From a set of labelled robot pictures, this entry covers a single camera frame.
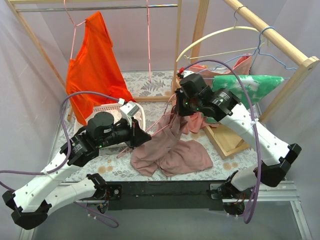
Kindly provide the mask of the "pink wire hanger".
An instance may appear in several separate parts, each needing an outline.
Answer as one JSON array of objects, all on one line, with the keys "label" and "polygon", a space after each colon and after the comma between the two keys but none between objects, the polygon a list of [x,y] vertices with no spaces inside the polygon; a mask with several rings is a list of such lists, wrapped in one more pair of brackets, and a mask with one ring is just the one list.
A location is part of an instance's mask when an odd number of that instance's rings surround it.
[{"label": "pink wire hanger", "polygon": [[[157,120],[155,121],[149,128],[146,129],[146,132],[148,132],[149,130],[151,130],[154,126],[156,126],[160,120],[162,120],[165,116],[170,116],[172,115],[171,113],[167,113],[167,109],[168,109],[168,106],[169,106],[169,102],[172,102],[173,100],[176,100],[176,94],[174,93],[173,95],[170,96],[170,98],[168,99],[167,103],[166,103],[166,107],[163,111],[163,114],[162,116]],[[129,147],[126,147],[124,150],[122,150],[117,156],[116,158],[119,159],[121,157],[123,157],[124,155],[130,153],[132,151],[131,148]]]}]

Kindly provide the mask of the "dusty pink t shirt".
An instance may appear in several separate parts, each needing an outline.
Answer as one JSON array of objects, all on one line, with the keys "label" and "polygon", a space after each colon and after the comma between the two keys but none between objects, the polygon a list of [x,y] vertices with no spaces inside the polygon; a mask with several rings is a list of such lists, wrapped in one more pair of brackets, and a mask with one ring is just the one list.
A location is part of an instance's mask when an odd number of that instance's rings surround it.
[{"label": "dusty pink t shirt", "polygon": [[157,169],[171,177],[212,168],[213,161],[203,145],[195,140],[181,140],[186,124],[184,117],[164,116],[156,127],[157,134],[132,151],[133,168],[149,177]]}]

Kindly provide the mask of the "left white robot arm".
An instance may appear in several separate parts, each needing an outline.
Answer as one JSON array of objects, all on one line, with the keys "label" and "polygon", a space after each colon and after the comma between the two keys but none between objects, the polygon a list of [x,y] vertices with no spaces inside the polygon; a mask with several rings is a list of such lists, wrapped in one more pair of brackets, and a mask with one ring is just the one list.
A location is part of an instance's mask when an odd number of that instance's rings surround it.
[{"label": "left white robot arm", "polygon": [[65,143],[60,152],[30,182],[17,190],[7,190],[2,199],[12,209],[13,222],[25,230],[42,224],[56,210],[75,201],[94,198],[108,201],[112,190],[98,173],[80,182],[61,187],[66,178],[99,156],[99,151],[121,143],[134,149],[151,140],[139,122],[131,117],[118,122],[109,112],[99,112]]}]

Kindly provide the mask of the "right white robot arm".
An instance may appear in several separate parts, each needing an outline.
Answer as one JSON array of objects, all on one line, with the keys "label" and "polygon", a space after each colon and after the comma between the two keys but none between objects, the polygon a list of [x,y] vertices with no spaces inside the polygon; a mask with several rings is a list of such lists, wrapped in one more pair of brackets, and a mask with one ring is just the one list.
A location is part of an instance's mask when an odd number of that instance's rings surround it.
[{"label": "right white robot arm", "polygon": [[277,187],[285,178],[302,148],[288,144],[274,136],[259,121],[251,118],[240,99],[230,90],[216,91],[205,83],[200,74],[188,71],[182,74],[180,87],[175,91],[175,112],[182,117],[196,112],[214,118],[248,143],[260,156],[260,166],[251,166],[232,173],[221,186],[223,193],[237,199],[248,188],[263,183]]}]

